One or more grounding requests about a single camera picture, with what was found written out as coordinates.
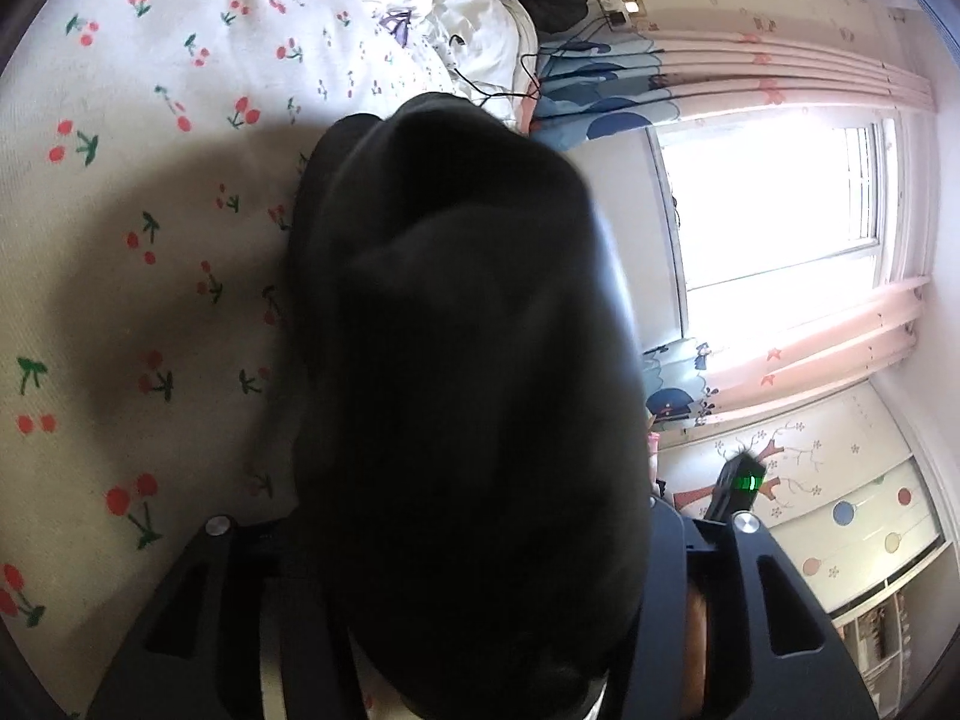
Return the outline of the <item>person right hand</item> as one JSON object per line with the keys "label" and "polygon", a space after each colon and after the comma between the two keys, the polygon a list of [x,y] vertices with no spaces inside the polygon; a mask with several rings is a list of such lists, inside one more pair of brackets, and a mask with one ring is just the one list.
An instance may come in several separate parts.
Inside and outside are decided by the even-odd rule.
{"label": "person right hand", "polygon": [[695,585],[688,585],[680,717],[695,718],[703,709],[706,670],[708,670],[708,601]]}

